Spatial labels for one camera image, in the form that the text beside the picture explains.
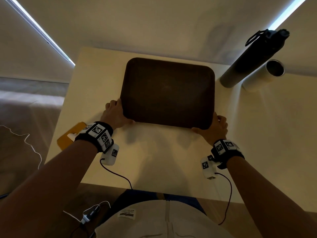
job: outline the orange phone case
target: orange phone case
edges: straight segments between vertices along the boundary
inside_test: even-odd
[[[61,148],[61,150],[66,149],[69,145],[73,143],[73,141],[67,137],[68,134],[78,134],[83,128],[87,125],[84,122],[80,122],[76,124],[73,128],[64,133],[61,137],[57,139],[57,145]]]

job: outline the hand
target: hand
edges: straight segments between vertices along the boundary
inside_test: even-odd
[[[110,103],[106,104],[106,110],[103,112],[100,121],[109,124],[113,130],[121,128],[125,124],[135,123],[132,119],[123,116],[121,99],[111,100]]]
[[[194,133],[201,135],[208,144],[214,145],[214,143],[219,139],[226,139],[228,133],[228,124],[227,119],[224,116],[217,116],[217,113],[214,112],[212,118],[212,124],[206,130],[200,128],[192,128]]]

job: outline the forearm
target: forearm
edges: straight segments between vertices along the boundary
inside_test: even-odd
[[[40,237],[81,182],[97,148],[83,140],[58,154],[14,190],[0,206],[0,232],[17,237],[21,231]]]
[[[263,237],[316,237],[309,215],[247,161],[233,157],[227,168]]]

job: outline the person's right arm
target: person's right arm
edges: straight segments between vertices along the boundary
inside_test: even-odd
[[[226,139],[226,118],[214,113],[208,130],[192,128],[213,145]],[[242,157],[232,157],[227,162],[228,171],[252,219],[264,238],[317,237],[317,224],[294,201],[265,179]]]

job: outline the beige shirt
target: beige shirt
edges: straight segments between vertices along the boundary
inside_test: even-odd
[[[113,215],[95,231],[97,238],[233,238],[196,208],[166,200],[131,205]]]

